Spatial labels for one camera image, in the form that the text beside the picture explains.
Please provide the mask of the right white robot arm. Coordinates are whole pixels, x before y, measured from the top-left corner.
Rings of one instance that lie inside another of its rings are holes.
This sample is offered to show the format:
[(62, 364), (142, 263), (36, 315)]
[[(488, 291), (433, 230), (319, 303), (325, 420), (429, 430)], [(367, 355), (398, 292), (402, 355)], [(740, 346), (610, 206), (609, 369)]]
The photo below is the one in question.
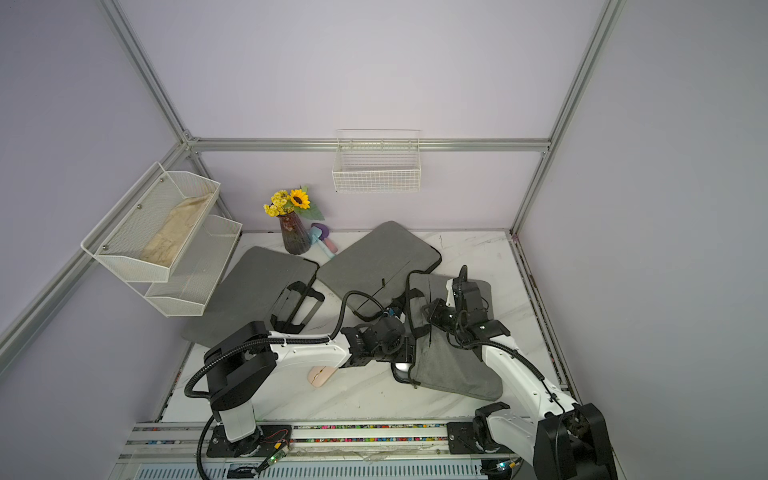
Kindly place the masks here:
[(539, 479), (615, 479), (607, 424), (592, 403), (563, 392), (519, 350), (510, 331), (490, 317), (468, 269), (446, 284), (446, 297), (428, 304), (428, 323), (450, 347), (473, 353), (500, 379), (502, 393), (476, 410), (471, 439), (483, 452), (507, 449)]

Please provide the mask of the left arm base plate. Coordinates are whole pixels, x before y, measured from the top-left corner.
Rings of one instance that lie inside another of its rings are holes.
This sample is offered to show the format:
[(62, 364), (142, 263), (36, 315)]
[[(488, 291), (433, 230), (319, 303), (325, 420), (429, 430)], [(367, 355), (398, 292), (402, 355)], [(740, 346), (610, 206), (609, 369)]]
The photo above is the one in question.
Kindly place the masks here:
[(290, 425), (261, 424), (255, 432), (236, 442), (228, 440), (224, 426), (216, 425), (205, 451), (208, 458), (266, 458), (280, 446), (287, 446), (292, 437)]

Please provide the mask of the silver computer mouse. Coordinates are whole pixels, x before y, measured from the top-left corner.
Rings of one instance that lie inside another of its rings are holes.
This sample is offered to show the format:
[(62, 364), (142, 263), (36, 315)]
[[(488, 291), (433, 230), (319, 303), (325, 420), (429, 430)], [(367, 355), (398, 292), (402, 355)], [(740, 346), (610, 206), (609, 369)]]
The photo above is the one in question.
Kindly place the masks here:
[(391, 373), (393, 378), (399, 383), (411, 383), (410, 369), (412, 365), (410, 363), (392, 363)]

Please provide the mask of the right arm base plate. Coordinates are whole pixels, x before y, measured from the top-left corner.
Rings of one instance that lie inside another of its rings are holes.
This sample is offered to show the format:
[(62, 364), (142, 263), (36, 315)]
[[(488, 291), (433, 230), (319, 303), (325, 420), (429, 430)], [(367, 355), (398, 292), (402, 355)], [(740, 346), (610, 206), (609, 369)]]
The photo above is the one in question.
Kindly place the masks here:
[(452, 455), (501, 455), (531, 453), (528, 443), (494, 440), (489, 433), (479, 433), (471, 421), (446, 424), (448, 450)]

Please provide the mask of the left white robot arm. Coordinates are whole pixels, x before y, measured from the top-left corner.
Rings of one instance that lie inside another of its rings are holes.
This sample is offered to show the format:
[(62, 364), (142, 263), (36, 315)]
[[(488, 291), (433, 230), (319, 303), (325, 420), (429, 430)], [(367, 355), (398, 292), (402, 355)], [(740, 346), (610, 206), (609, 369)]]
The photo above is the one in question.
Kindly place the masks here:
[(331, 332), (318, 335), (269, 331), (262, 322), (250, 322), (207, 351), (184, 395), (206, 400), (226, 439), (236, 443), (256, 433), (252, 398), (280, 370), (357, 368), (373, 361), (411, 368), (415, 339), (398, 318), (382, 314), (348, 327), (343, 320), (340, 316)]

